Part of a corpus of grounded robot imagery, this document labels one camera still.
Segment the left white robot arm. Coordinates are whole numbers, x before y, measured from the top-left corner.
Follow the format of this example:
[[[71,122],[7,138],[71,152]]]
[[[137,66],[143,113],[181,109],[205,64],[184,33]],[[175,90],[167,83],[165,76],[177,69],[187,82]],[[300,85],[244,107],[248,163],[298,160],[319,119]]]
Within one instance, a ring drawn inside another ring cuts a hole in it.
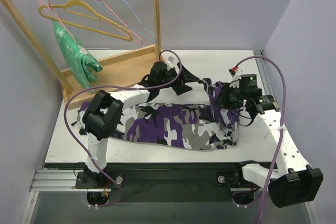
[[[88,136],[88,158],[83,170],[88,182],[95,188],[105,185],[103,172],[107,167],[106,153],[108,138],[121,124],[123,110],[144,102],[152,101],[163,88],[172,88],[176,95],[192,90],[187,83],[198,82],[200,78],[189,72],[181,63],[179,71],[164,61],[155,62],[150,73],[130,90],[108,93],[100,90],[81,117]]]

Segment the yellow plastic hanger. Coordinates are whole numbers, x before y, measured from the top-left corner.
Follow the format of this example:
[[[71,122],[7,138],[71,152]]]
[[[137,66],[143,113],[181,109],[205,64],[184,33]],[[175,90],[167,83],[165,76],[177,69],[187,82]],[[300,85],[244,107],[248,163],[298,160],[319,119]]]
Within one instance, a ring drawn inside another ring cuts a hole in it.
[[[95,22],[104,23],[110,27],[112,27],[111,24],[116,24],[114,20],[111,20],[95,11],[95,9],[91,5],[86,3],[85,0],[68,0],[64,4],[52,4],[52,7],[56,12],[57,10],[62,10],[65,13],[71,14],[74,18],[80,17],[81,19],[93,20]],[[43,18],[56,21],[56,16],[49,9],[47,9],[45,5],[40,5],[38,7],[38,13]],[[93,33],[102,34],[105,36],[121,39],[124,41],[130,41],[130,39],[126,39],[126,35],[121,34],[114,27],[112,28],[115,29],[117,33],[111,33],[106,30],[93,28],[91,26],[75,22],[74,19],[72,20],[65,20],[62,18],[60,19],[64,22],[65,25],[81,28],[87,31],[91,31]]]

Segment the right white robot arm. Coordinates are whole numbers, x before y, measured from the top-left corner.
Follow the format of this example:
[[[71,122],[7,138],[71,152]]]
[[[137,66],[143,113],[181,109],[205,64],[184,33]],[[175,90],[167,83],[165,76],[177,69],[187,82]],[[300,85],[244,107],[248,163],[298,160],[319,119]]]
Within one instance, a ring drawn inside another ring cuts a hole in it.
[[[276,171],[262,167],[256,161],[246,161],[233,172],[238,186],[251,182],[266,188],[278,208],[313,201],[323,181],[319,168],[312,168],[302,156],[281,123],[283,113],[273,96],[262,95],[256,82],[244,86],[224,83],[216,104],[223,109],[246,111],[252,124],[259,128],[271,151],[276,154]]]

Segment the purple camouflage trousers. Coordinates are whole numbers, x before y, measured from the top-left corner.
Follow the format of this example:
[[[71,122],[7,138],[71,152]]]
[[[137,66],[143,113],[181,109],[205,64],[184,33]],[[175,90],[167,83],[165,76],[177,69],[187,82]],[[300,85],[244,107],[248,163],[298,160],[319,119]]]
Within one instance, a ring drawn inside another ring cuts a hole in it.
[[[197,151],[236,146],[239,136],[237,110],[215,104],[224,85],[201,80],[209,104],[140,103],[122,111],[111,137]]]

